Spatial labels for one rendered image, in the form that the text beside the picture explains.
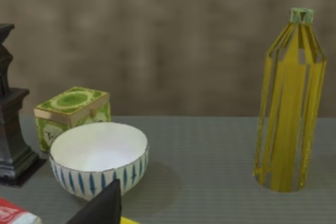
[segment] brown wall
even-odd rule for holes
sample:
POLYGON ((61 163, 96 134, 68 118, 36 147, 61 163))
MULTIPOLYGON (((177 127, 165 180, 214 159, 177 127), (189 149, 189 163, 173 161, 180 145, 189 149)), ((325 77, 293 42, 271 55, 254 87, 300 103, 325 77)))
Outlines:
POLYGON ((257 115, 266 49, 290 7, 316 11, 328 56, 321 116, 336 115, 336 0, 0 0, 15 23, 11 86, 25 110, 71 86, 113 114, 257 115))

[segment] striped bowl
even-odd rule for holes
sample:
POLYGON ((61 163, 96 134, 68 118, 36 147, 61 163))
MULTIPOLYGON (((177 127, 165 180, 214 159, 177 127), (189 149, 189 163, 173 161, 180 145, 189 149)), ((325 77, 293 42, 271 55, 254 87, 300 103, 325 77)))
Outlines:
POLYGON ((121 194, 133 188, 148 165, 149 146, 138 129, 119 123, 92 123, 70 129, 50 147, 56 180, 69 193, 91 200, 114 179, 121 194))

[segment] red and white can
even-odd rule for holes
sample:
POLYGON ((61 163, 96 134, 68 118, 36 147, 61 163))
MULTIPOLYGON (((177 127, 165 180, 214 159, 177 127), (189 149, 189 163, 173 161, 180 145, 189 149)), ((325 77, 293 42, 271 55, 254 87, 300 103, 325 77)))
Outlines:
POLYGON ((41 219, 0 198, 0 224, 42 224, 41 219))

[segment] dark pointed object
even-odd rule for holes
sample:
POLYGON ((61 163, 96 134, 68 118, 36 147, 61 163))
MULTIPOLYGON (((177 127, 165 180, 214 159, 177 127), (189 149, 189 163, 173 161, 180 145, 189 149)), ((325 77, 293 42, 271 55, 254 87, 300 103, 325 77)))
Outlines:
POLYGON ((120 181, 115 179, 90 200, 67 224, 120 224, 120 181))
POLYGON ((45 160, 25 143, 21 132, 19 110, 29 90, 8 85, 13 56, 2 43, 13 29, 13 24, 0 24, 0 184, 20 187, 45 160))

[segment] gray tabletop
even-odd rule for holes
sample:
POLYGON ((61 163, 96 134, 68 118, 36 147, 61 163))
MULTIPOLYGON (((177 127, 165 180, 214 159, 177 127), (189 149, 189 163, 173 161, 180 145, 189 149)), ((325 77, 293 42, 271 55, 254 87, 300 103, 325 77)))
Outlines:
MULTIPOLYGON (((336 119, 320 119, 305 189, 280 194, 252 177, 256 118, 115 117, 151 146, 146 175, 123 197, 123 216, 141 224, 328 224, 336 221, 336 119)), ((33 118, 22 117, 38 150, 33 118)), ((0 196, 62 224, 85 202, 63 190, 49 164, 0 196)))

